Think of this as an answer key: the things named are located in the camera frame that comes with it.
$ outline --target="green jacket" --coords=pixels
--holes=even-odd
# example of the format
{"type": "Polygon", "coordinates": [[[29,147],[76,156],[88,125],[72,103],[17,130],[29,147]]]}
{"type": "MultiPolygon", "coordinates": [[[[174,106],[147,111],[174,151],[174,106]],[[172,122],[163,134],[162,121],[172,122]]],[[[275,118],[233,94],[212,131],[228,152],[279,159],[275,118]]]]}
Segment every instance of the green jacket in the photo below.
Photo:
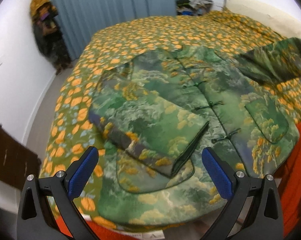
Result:
{"type": "Polygon", "coordinates": [[[150,50],[105,71],[89,111],[108,140],[100,215],[121,225],[167,225],[223,206],[201,163],[205,147],[234,171],[273,173],[299,133],[259,84],[296,77],[297,38],[234,58],[201,46],[150,50]]]}

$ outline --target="bed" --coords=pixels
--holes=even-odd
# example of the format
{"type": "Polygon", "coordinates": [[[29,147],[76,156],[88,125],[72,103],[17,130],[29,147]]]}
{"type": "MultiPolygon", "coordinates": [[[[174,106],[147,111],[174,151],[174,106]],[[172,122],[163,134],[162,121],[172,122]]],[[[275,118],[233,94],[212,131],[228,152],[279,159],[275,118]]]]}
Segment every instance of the bed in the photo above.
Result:
{"type": "MultiPolygon", "coordinates": [[[[116,68],[135,56],[156,48],[173,51],[184,45],[203,45],[233,56],[283,39],[284,36],[260,22],[227,9],[222,12],[212,11],[202,17],[142,18],[98,31],[61,88],[40,177],[53,176],[57,171],[66,170],[88,146],[93,145],[99,149],[100,159],[81,196],[74,200],[80,213],[89,215],[94,222],[107,228],[131,232],[163,229],[189,221],[191,216],[182,221],[172,216],[171,220],[163,223],[158,219],[163,215],[156,209],[149,212],[146,210],[146,215],[152,218],[146,222],[142,216],[118,223],[100,215],[99,199],[105,177],[105,146],[101,134],[89,122],[88,112],[102,71],[116,68]]],[[[295,123],[301,122],[300,84],[299,78],[296,78],[274,87],[265,86],[295,123]]],[[[243,169],[240,161],[236,168],[243,169]]],[[[216,188],[212,184],[206,185],[205,212],[197,214],[197,217],[225,205],[225,200],[220,198],[216,188]]],[[[156,201],[147,194],[140,200],[145,205],[156,201]]],[[[49,201],[54,215],[58,216],[54,200],[50,198],[49,201]]],[[[185,213],[193,212],[191,205],[184,206],[184,209],[185,213]]]]}

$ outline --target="yellow headscarf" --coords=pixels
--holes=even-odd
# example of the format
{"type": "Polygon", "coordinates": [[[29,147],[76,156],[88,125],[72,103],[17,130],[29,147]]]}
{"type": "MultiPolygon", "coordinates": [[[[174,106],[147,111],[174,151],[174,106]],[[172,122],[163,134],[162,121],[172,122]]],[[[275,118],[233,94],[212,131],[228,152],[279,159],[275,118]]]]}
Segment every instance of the yellow headscarf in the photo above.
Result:
{"type": "MultiPolygon", "coordinates": [[[[45,3],[50,3],[50,0],[32,0],[31,1],[31,6],[30,6],[30,12],[31,12],[31,17],[34,19],[34,17],[37,15],[37,10],[44,5],[45,3]]],[[[52,10],[56,11],[56,7],[52,5],[52,10]]]]}

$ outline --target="baseboard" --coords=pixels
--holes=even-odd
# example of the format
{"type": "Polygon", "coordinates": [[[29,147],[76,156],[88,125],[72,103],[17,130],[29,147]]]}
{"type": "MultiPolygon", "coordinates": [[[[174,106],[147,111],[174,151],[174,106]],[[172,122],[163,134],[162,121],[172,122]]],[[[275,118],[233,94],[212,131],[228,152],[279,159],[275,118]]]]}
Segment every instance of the baseboard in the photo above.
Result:
{"type": "Polygon", "coordinates": [[[22,139],[22,144],[23,145],[26,145],[27,143],[27,140],[28,140],[28,136],[30,134],[30,131],[31,131],[31,128],[32,128],[32,125],[33,125],[33,122],[35,120],[35,117],[36,117],[36,114],[37,114],[37,111],[38,109],[40,108],[40,105],[44,99],[44,96],[46,95],[46,92],[47,90],[49,89],[49,87],[51,86],[53,80],[55,78],[55,72],[53,72],[52,74],[52,77],[49,79],[46,87],[44,88],[43,92],[41,93],[40,97],[38,98],[38,101],[33,109],[33,112],[30,116],[30,119],[28,120],[28,123],[27,123],[27,126],[26,126],[26,129],[25,129],[25,132],[24,132],[24,135],[23,135],[23,139],[22,139]]]}

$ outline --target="cream headboard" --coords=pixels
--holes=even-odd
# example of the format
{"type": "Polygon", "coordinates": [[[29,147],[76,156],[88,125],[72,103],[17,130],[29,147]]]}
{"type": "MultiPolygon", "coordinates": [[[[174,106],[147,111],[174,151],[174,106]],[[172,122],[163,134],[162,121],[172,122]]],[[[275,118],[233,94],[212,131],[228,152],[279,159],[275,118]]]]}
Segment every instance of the cream headboard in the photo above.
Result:
{"type": "Polygon", "coordinates": [[[257,0],[227,0],[226,7],[269,26],[287,38],[301,38],[301,22],[269,4],[257,0]]]}

